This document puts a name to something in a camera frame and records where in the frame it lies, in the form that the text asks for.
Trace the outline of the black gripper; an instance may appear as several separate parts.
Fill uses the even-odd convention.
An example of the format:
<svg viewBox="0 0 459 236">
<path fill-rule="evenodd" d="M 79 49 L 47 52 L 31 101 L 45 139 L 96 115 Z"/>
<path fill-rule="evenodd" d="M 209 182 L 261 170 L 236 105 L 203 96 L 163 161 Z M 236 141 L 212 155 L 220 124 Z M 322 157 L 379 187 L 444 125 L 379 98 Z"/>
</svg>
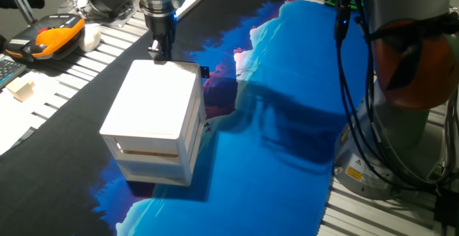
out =
<svg viewBox="0 0 459 236">
<path fill-rule="evenodd" d="M 145 15 L 146 26 L 153 35 L 148 53 L 154 62 L 172 60 L 172 49 L 176 35 L 176 15 L 163 17 Z"/>
</svg>

